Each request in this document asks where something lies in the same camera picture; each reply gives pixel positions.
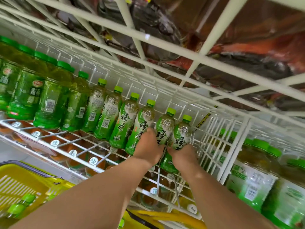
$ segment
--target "yellow basket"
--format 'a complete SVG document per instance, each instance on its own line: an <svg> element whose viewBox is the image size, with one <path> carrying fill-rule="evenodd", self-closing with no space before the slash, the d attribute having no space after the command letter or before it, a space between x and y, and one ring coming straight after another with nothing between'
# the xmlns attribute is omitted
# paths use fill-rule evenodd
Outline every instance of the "yellow basket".
<svg viewBox="0 0 305 229"><path fill-rule="evenodd" d="M25 194L36 196L23 216L42 204L48 195L58 195L74 184L26 163L0 162L0 211L18 202Z"/></svg>

